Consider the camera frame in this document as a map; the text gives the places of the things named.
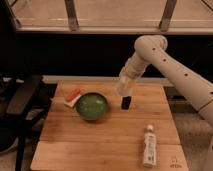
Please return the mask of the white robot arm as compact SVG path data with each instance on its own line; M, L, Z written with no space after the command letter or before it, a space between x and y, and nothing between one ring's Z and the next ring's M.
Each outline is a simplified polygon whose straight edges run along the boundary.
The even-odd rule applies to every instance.
M131 96L136 80L152 64L213 128L213 83L168 55L167 46L168 41L163 35L137 38L133 55L120 71L118 94L121 97Z

